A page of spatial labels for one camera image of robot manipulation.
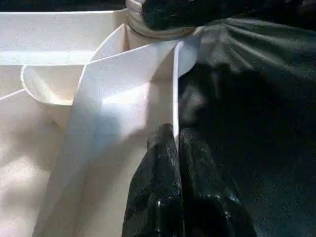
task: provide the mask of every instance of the black fabric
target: black fabric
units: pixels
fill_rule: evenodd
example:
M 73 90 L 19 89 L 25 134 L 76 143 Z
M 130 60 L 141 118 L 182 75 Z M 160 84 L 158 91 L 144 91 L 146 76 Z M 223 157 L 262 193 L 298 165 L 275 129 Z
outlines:
M 236 182 L 257 236 L 316 236 L 316 34 L 226 19 L 179 78 L 180 131 Z
M 172 126 L 153 132 L 147 153 L 134 174 L 122 237 L 182 236 L 182 189 Z
M 315 0 L 146 0 L 142 14 L 152 30 L 201 26 L 233 16 L 315 29 L 315 10 Z
M 233 179 L 208 144 L 189 128 L 179 140 L 186 236 L 255 237 Z
M 0 11 L 119 10 L 125 0 L 0 0 Z

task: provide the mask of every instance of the white box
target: white box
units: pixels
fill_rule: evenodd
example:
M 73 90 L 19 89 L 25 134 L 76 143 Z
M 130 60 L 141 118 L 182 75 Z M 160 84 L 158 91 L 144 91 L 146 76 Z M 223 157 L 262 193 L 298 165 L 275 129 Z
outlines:
M 0 122 L 6 124 L 0 142 L 16 148 L 22 139 L 28 141 L 24 150 L 40 151 L 24 153 L 30 159 L 20 159 L 25 164 L 20 176 L 1 170 L 5 179 L 18 177 L 12 185 L 34 171 L 28 190 L 36 190 L 16 198 L 17 208 L 8 211 L 2 197 L 11 184 L 1 186 L 0 208 L 6 211 L 0 214 L 1 236 L 31 236 L 36 218 L 34 237 L 120 236 L 129 182 L 148 134 L 168 122 L 177 139 L 178 78 L 194 65 L 199 38 L 174 49 L 178 40 L 141 37 L 124 24 L 124 10 L 0 13 L 0 18 L 17 27 L 0 23 L 10 32 L 3 37 L 0 69 L 12 67 L 8 77 L 14 78 L 4 79 L 0 91 Z M 7 157 L 17 159 L 14 153 Z M 38 163 L 31 166 L 33 160 Z M 45 170 L 38 165 L 44 160 Z M 22 207 L 30 201 L 36 208 Z

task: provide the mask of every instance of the black plastic bag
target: black plastic bag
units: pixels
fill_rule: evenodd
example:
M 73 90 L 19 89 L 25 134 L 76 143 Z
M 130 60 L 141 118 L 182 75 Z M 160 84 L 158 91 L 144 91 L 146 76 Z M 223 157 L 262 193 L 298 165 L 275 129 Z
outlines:
M 225 19 L 201 38 L 179 79 L 180 130 L 235 180 L 257 236 L 316 236 L 316 33 Z
M 315 29 L 314 0 L 146 0 L 142 16 L 152 30 L 206 25 L 233 16 Z

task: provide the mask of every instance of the gloved hand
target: gloved hand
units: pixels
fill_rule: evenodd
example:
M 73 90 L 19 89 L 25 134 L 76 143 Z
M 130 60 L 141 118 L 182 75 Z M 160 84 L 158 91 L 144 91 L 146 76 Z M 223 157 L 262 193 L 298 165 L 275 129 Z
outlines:
M 186 128 L 179 149 L 178 157 L 170 124 L 150 135 L 130 184 L 122 237 L 255 237 L 235 183 L 207 143 Z

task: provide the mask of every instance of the white surface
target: white surface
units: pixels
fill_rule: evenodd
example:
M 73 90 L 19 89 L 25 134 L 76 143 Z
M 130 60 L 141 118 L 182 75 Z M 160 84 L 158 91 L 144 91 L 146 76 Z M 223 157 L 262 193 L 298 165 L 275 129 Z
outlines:
M 0 64 L 84 64 L 125 22 L 125 10 L 0 12 Z
M 34 237 L 120 236 L 148 134 L 169 122 L 177 137 L 177 78 L 196 45 L 174 58 L 177 41 L 153 43 L 122 24 L 125 11 L 109 14 L 0 13 L 1 236 L 31 236 L 36 218 Z
M 63 141 L 64 131 L 53 119 L 64 127 L 70 108 L 45 103 L 72 104 L 82 64 L 89 62 L 98 46 L 124 22 L 125 10 L 0 13 L 1 237 L 32 235 Z M 28 68 L 32 95 L 44 103 L 22 89 L 24 64 L 65 65 L 58 70 Z M 41 78 L 45 80 L 40 86 L 32 84 Z
M 25 90 L 0 99 L 0 236 L 30 237 L 62 131 Z
M 22 89 L 21 68 L 22 66 L 0 65 L 0 98 Z
M 34 236 L 98 236 L 104 231 L 117 236 L 121 232 L 129 181 L 145 154 L 148 134 L 164 122 L 172 123 L 175 44 L 154 43 L 86 66 Z M 128 172 L 119 172 L 116 162 Z M 106 181 L 109 190 L 120 186 L 117 195 L 109 198 L 99 195 L 107 186 L 95 179 L 113 174 L 103 168 L 117 173 L 120 180 L 117 185 Z M 102 202 L 94 204 L 95 198 Z M 113 208 L 107 212 L 106 206 Z M 109 221 L 87 226 L 87 219 L 101 216 Z

